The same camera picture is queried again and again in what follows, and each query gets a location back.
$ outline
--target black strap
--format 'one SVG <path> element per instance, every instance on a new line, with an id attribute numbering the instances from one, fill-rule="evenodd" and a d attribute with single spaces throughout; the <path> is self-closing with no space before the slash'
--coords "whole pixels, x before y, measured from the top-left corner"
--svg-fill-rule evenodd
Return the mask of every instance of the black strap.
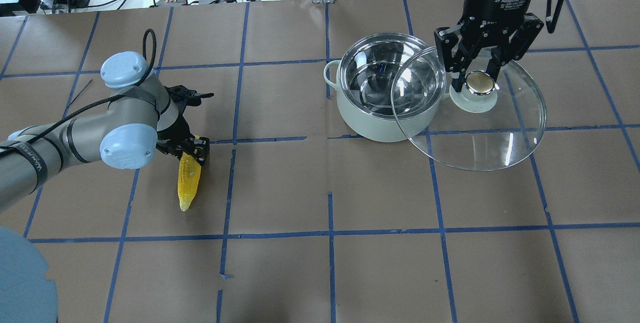
<path id="1" fill-rule="evenodd" d="M 9 145 L 2 145 L 0 148 L 13 148 L 16 152 L 25 157 L 36 171 L 36 186 L 31 191 L 31 193 L 34 193 L 36 189 L 40 188 L 44 182 L 47 181 L 47 164 L 44 159 L 42 159 L 41 155 L 36 152 L 34 147 L 26 141 L 10 140 L 7 143 L 9 143 Z"/>

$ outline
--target white pot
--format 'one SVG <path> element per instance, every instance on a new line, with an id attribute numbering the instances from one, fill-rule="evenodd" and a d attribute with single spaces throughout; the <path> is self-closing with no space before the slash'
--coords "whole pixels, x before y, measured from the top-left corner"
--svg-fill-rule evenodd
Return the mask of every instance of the white pot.
<path id="1" fill-rule="evenodd" d="M 333 60 L 324 66 L 324 81 L 331 86 L 335 92 L 338 100 L 338 110 L 344 122 L 357 134 L 370 139 L 371 141 L 377 141 L 382 143 L 399 142 L 407 139 L 407 136 L 413 137 L 424 131 L 429 123 L 434 118 L 434 115 L 438 109 L 439 101 L 434 105 L 423 111 L 422 113 L 409 118 L 405 118 L 402 121 L 403 131 L 400 129 L 398 122 L 393 116 L 389 118 L 382 118 L 381 116 L 374 116 L 362 111 L 353 104 L 345 95 L 342 89 L 342 82 L 340 79 L 340 60 Z M 338 66 L 335 81 L 331 81 L 328 77 L 329 68 L 332 66 Z"/>

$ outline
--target glass lid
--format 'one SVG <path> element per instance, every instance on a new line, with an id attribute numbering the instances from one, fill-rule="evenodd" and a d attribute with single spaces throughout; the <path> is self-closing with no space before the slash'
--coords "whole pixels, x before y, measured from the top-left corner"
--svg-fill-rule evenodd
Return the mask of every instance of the glass lid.
<path id="1" fill-rule="evenodd" d="M 402 102 L 400 77 L 419 75 L 421 60 L 437 59 L 435 49 L 412 56 L 400 68 L 391 89 L 391 102 Z M 540 89 L 514 61 L 502 67 L 498 79 L 485 73 L 491 58 L 480 52 L 467 70 L 461 92 L 452 86 L 446 74 L 445 90 L 426 129 L 412 130 L 402 109 L 393 115 L 402 133 L 424 154 L 442 164 L 466 171 L 496 171 L 514 166 L 538 147 L 546 127 L 546 105 Z M 414 79 L 429 82 L 434 76 Z"/>

